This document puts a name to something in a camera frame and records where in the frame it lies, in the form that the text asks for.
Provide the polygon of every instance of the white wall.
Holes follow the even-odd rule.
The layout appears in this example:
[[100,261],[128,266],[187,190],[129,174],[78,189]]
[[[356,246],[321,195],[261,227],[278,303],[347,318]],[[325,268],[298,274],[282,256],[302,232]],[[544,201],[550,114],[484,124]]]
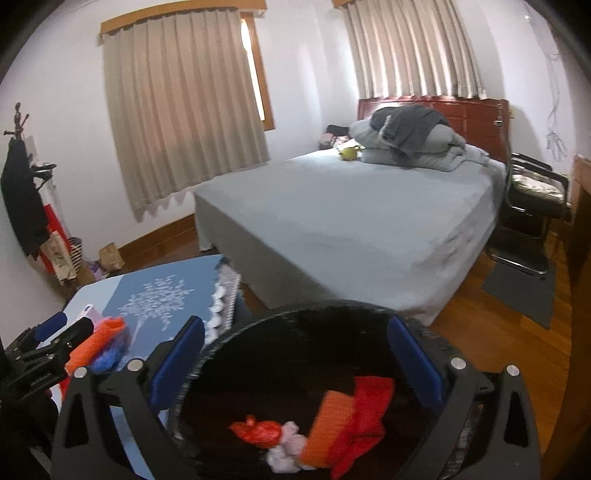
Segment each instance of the white wall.
[[[514,108],[511,142],[514,151],[543,160],[568,174],[574,154],[589,145],[591,86],[566,46],[558,50],[547,22],[536,12],[534,21],[552,53],[560,89],[557,120],[567,157],[556,164],[546,149],[547,117],[552,109],[546,59],[532,27],[525,19],[522,0],[456,0],[479,60],[491,98],[505,98]],[[587,131],[583,140],[582,130]]]
[[63,300],[22,253],[0,200],[0,336],[7,347],[25,328],[61,310]]
[[[123,245],[193,212],[191,195],[176,194],[138,222],[106,106],[100,23],[162,2],[67,1],[29,39],[0,85],[0,118],[9,121],[17,101],[31,114],[26,133],[35,139],[39,160],[58,165],[66,223],[90,257],[110,242]],[[329,123],[348,125],[356,116],[342,17],[330,0],[268,0],[256,27],[277,126],[267,133],[271,158],[309,153]],[[0,140],[0,150],[7,142]]]

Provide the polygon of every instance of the blue book cover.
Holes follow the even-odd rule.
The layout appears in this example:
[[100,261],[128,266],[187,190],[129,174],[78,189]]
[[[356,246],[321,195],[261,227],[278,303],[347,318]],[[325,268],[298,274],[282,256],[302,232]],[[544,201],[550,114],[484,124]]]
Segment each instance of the blue book cover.
[[105,317],[123,317],[129,329],[129,349],[115,369],[133,358],[147,359],[159,343],[172,340],[191,315],[209,320],[222,258],[192,258],[123,276],[103,310]]

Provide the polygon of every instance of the tree pattern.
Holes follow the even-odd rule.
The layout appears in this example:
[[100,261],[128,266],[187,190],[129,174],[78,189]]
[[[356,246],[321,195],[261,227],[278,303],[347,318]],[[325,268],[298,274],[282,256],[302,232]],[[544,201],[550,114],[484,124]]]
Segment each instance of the tree pattern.
[[194,290],[183,288],[184,280],[179,280],[176,285],[173,285],[173,278],[174,275],[170,275],[144,284],[142,293],[133,294],[127,303],[119,308],[121,315],[134,315],[138,318],[130,347],[134,344],[146,320],[162,321],[162,331],[165,331],[170,325],[171,312],[184,309],[185,297]]

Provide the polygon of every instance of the blue gripper pad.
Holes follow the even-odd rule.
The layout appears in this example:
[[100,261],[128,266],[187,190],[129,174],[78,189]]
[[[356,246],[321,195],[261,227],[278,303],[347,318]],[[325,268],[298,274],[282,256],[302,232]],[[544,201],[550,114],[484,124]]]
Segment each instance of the blue gripper pad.
[[398,360],[421,405],[435,414],[441,413],[443,379],[398,317],[389,321],[387,336],[390,350]]
[[56,313],[53,317],[35,327],[35,340],[37,342],[45,342],[45,340],[59,329],[64,328],[66,323],[68,323],[66,314],[64,312]]
[[172,350],[152,379],[150,407],[154,412],[170,408],[197,362],[205,343],[202,319],[195,318],[189,328],[184,333],[179,332],[179,335],[182,337],[175,337]]

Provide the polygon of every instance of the wooden headboard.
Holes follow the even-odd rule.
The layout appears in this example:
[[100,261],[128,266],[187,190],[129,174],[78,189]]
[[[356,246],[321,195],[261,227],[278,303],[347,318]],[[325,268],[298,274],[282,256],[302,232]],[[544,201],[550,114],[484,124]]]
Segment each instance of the wooden headboard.
[[401,97],[370,98],[360,100],[358,119],[370,118],[376,110],[385,106],[419,103],[440,111],[452,128],[472,145],[486,150],[491,157],[507,162],[507,148],[500,127],[495,126],[499,114],[503,119],[505,138],[509,138],[509,102],[507,100],[478,100],[454,97]]

